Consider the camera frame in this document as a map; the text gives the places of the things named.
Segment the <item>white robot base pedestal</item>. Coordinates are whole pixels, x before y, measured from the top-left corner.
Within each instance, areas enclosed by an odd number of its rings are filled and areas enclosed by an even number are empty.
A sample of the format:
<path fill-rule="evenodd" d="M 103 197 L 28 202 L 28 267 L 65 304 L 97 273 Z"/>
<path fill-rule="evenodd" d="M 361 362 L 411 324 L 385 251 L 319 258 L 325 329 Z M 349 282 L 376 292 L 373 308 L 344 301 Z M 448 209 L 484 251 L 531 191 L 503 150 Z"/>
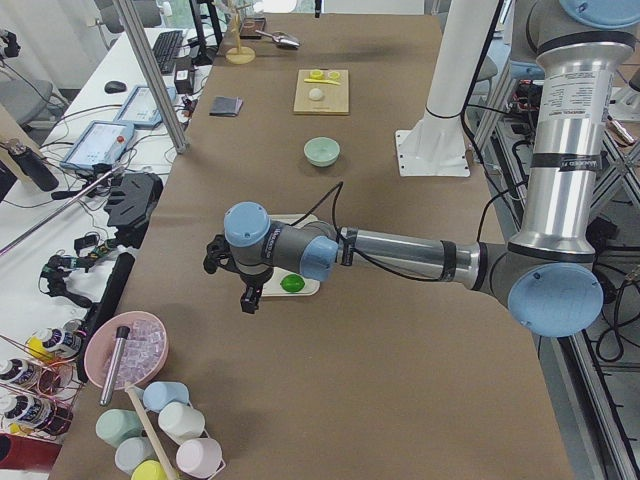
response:
<path fill-rule="evenodd" d="M 450 4 L 424 115 L 396 132 L 403 177 L 468 177 L 462 118 L 481 54 L 501 10 L 497 0 Z"/>

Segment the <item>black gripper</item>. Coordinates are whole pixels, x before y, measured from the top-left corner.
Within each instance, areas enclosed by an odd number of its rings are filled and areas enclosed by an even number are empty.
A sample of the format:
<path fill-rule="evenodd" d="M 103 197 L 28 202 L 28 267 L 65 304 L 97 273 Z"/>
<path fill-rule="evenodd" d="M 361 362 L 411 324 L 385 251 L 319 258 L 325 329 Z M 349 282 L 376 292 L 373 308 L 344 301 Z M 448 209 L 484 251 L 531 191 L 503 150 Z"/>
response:
<path fill-rule="evenodd" d="M 273 268 L 270 266 L 259 265 L 257 273 L 241 270 L 223 234 L 217 234 L 206 246 L 203 268 L 208 274 L 215 274 L 219 268 L 222 268 L 237 274 L 246 285 L 255 287 L 254 289 L 246 288 L 240 299 L 241 310 L 247 314 L 253 314 L 259 309 L 263 285 L 273 276 Z"/>

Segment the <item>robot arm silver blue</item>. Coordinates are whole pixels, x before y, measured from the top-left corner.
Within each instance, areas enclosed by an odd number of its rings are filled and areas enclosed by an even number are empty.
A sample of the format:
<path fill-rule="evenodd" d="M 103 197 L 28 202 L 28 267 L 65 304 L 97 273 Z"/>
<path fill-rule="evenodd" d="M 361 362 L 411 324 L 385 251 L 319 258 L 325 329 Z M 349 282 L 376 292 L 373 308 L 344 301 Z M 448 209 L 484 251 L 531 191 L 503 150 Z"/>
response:
<path fill-rule="evenodd" d="M 603 306 L 586 228 L 613 75 L 634 50 L 635 1 L 520 1 L 512 53 L 536 62 L 544 85 L 519 231 L 506 245 L 468 246 L 311 222 L 272 220 L 254 202 L 231 207 L 207 246 L 208 273 L 245 283 L 240 304 L 256 311 L 275 268 L 327 279 L 356 258 L 421 282 L 454 281 L 496 298 L 530 331 L 565 337 L 590 326 Z"/>

